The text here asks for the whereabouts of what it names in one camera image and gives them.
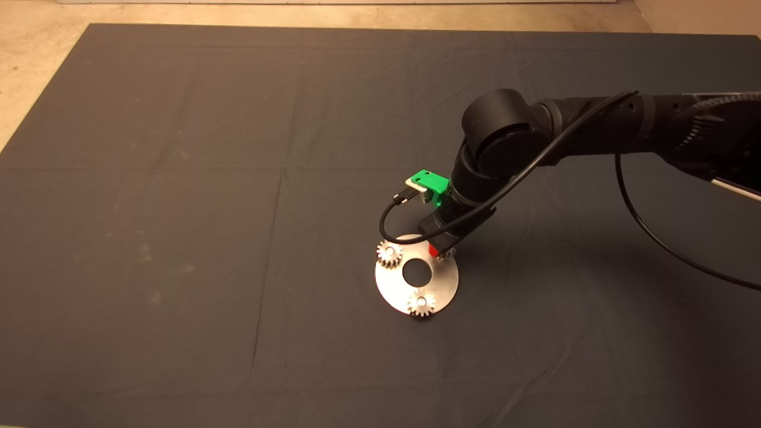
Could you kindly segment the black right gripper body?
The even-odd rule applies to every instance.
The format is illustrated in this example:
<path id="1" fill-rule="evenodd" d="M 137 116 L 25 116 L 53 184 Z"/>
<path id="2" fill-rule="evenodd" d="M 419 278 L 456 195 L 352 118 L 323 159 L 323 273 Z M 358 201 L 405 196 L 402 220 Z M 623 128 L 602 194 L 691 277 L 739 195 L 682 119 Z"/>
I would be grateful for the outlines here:
<path id="1" fill-rule="evenodd" d="M 443 233 L 426 238 L 426 241 L 434 244 L 441 254 L 448 254 L 460 241 L 483 225 L 496 211 L 494 207 L 491 207 L 478 212 L 475 216 L 468 217 L 468 214 L 474 209 L 474 206 L 456 199 L 443 199 L 441 205 L 434 212 L 418 223 L 418 232 L 421 235 L 430 235 L 443 228 Z"/>

